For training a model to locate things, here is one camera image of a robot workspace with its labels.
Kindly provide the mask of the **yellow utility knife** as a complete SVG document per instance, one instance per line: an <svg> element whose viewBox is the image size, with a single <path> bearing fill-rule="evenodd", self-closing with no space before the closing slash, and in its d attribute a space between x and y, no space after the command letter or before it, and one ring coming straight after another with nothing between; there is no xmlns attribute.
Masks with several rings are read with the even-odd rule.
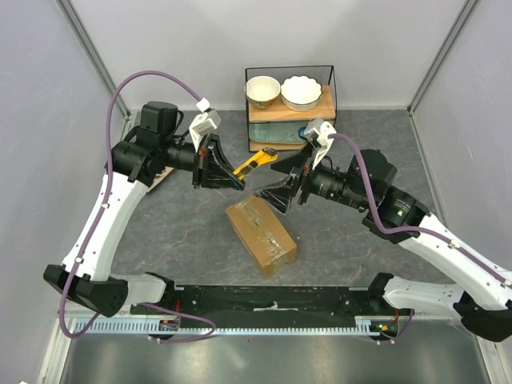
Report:
<svg viewBox="0 0 512 384"><path fill-rule="evenodd" d="M274 148L264 147L259 152L254 154L251 158L241 164L234 172L233 175L243 180L245 176L253 170L263 166L269 162L274 162L278 159L278 152Z"/></svg>

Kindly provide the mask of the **brown cardboard express box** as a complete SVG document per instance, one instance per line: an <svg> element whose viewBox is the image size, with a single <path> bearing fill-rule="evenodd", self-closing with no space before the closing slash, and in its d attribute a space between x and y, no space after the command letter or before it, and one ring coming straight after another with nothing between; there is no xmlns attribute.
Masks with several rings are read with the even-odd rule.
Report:
<svg viewBox="0 0 512 384"><path fill-rule="evenodd" d="M227 207L226 214L265 278L295 262L297 244L264 200L250 196Z"/></svg>

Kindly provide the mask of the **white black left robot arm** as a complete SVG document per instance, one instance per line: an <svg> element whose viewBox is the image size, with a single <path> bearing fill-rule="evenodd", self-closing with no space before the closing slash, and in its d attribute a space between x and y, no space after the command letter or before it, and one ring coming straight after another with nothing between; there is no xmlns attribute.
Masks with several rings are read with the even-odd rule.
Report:
<svg viewBox="0 0 512 384"><path fill-rule="evenodd" d="M195 188L244 190L216 134L221 118L211 108L198 114L187 134L176 130L183 112L166 102L148 102L140 122L111 150L102 187L86 225L59 265L48 265L44 280L64 299L112 317L125 305L147 302L168 314L175 295L156 274L113 276L111 266L132 213L165 168L188 171Z"/></svg>

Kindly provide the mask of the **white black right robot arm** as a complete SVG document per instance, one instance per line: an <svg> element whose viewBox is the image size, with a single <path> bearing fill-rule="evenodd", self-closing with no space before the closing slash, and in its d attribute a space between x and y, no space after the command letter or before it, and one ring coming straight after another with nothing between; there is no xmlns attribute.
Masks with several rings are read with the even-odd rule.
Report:
<svg viewBox="0 0 512 384"><path fill-rule="evenodd" d="M450 284L413 282L378 274L366 304L378 315L392 308L453 318L492 342L511 336L511 273L471 249L407 192L393 186L397 169L378 150L354 149L345 172L314 163L314 148L272 165L286 178L256 191L256 196L286 214L293 199L310 195L363 212L362 224L376 236L428 261Z"/></svg>

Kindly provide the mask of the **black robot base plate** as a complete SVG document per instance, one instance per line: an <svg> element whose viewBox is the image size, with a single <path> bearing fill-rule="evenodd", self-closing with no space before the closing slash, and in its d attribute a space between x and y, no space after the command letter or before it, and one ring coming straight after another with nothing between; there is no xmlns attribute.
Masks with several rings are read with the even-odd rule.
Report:
<svg viewBox="0 0 512 384"><path fill-rule="evenodd" d="M405 319L366 288L343 286L194 286L169 288L159 307L213 321L219 326L352 326L355 318Z"/></svg>

